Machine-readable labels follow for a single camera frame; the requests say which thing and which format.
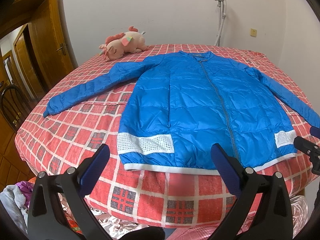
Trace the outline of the blue puffer jacket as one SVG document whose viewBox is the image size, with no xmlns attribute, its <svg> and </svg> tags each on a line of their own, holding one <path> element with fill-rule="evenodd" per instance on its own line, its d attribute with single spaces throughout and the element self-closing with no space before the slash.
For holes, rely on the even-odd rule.
<svg viewBox="0 0 320 240">
<path fill-rule="evenodd" d="M 217 174 L 210 157 L 214 144 L 242 166 L 261 170 L 297 152 L 284 105 L 319 126 L 319 115 L 277 81 L 210 51 L 116 63 L 108 73 L 52 97 L 44 116 L 130 80 L 136 85 L 117 134 L 127 171 Z"/>
</svg>

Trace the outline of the pile of clothes on floor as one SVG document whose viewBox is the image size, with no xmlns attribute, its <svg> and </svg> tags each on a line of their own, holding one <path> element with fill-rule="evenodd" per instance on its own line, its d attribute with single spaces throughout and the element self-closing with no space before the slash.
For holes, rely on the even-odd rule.
<svg viewBox="0 0 320 240">
<path fill-rule="evenodd" d="M 48 203 L 35 178 L 1 191 L 1 239 L 85 239 L 63 193 Z"/>
</svg>

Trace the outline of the dark wooden chair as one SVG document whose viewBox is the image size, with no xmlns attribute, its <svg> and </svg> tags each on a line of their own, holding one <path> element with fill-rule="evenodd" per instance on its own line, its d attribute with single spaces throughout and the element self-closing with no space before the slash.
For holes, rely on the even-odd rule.
<svg viewBox="0 0 320 240">
<path fill-rule="evenodd" d="M 1 113 L 17 132 L 32 109 L 29 101 L 16 85 L 9 85 L 1 91 Z"/>
</svg>

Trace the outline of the white garment steamer stand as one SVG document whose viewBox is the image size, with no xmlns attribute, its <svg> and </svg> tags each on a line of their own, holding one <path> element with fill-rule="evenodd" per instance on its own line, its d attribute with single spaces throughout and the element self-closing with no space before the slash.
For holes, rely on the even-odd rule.
<svg viewBox="0 0 320 240">
<path fill-rule="evenodd" d="M 223 30 L 223 25 L 226 19 L 226 2 L 227 0 L 215 0 L 217 1 L 218 15 L 219 15 L 219 27 L 217 31 L 216 40 L 214 46 L 220 45 L 221 34 Z"/>
</svg>

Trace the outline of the pink plush unicorn toy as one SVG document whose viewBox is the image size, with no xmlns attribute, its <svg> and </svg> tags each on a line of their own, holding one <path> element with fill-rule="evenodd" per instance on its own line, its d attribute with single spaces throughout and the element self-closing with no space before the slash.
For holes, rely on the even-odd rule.
<svg viewBox="0 0 320 240">
<path fill-rule="evenodd" d="M 144 35 L 145 31 L 139 32 L 134 26 L 130 26 L 127 32 L 118 33 L 106 38 L 105 43 L 99 46 L 99 56 L 104 59 L 117 60 L 127 53 L 140 53 L 147 50 Z"/>
</svg>

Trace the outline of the yellowed wall socket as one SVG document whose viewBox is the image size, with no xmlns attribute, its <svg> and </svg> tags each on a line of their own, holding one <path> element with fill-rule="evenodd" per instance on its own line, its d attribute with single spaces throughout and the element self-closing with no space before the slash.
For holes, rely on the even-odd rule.
<svg viewBox="0 0 320 240">
<path fill-rule="evenodd" d="M 250 29 L 250 35 L 251 35 L 252 37 L 256 37 L 256 36 L 257 36 L 257 30 L 251 28 L 251 29 Z"/>
</svg>

